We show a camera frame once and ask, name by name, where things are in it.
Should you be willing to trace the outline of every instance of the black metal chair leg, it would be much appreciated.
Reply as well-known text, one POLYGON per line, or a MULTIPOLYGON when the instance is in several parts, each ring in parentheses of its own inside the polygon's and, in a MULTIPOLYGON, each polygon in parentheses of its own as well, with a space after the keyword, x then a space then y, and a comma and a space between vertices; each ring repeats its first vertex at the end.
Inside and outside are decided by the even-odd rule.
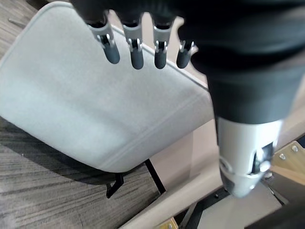
POLYGON ((123 173, 115 174, 115 183, 113 186, 107 186, 106 197, 109 199, 124 184, 123 173))

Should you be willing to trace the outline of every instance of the gray carpet floor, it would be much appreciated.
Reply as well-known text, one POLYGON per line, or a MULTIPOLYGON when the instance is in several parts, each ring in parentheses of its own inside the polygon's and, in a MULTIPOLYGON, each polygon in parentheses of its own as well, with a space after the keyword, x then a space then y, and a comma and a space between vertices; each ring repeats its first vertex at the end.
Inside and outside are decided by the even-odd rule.
MULTIPOLYGON (((27 24, 35 12, 0 0, 0 58, 22 31, 8 18, 27 24)), ((117 228, 159 196, 145 165, 107 199, 113 181, 0 118, 0 228, 117 228)))

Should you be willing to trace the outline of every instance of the gray upholstered seat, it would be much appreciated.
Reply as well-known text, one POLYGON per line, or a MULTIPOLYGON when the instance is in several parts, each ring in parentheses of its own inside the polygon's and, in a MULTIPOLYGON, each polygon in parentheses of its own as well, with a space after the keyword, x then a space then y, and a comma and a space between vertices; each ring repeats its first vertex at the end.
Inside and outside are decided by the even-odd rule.
POLYGON ((206 89, 168 63, 135 70, 115 29, 118 64, 69 3, 41 9, 0 63, 0 115, 92 167, 127 171, 212 119, 206 89))

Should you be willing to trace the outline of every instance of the screw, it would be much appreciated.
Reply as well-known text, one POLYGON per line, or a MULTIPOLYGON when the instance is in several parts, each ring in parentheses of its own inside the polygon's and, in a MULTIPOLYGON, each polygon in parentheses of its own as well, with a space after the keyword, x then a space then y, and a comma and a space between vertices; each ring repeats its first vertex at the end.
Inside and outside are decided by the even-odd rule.
POLYGON ((272 176, 273 176, 273 173, 268 171, 265 173, 264 178, 265 178, 265 180, 267 180, 267 179, 270 179, 272 176))
POLYGON ((280 159, 282 159, 282 160, 286 160, 286 156, 284 155, 284 154, 280 154, 280 159))
POLYGON ((297 146, 293 146, 292 147, 292 150, 296 153, 297 151, 299 151, 298 147, 297 146))

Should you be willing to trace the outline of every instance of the robotic hand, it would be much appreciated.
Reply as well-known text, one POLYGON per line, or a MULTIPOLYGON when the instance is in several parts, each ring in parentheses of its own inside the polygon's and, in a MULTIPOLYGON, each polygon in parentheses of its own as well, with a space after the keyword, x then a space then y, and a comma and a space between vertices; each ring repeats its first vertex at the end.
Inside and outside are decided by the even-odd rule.
POLYGON ((283 119, 305 72, 305 0, 71 0, 107 59, 119 53, 107 21, 123 24, 135 69, 143 66, 143 12, 152 16, 155 65, 166 63, 171 26, 184 18, 177 65, 191 59, 212 97, 220 172, 227 190, 244 197, 271 165, 283 119), (198 52, 191 57, 194 43, 198 52))

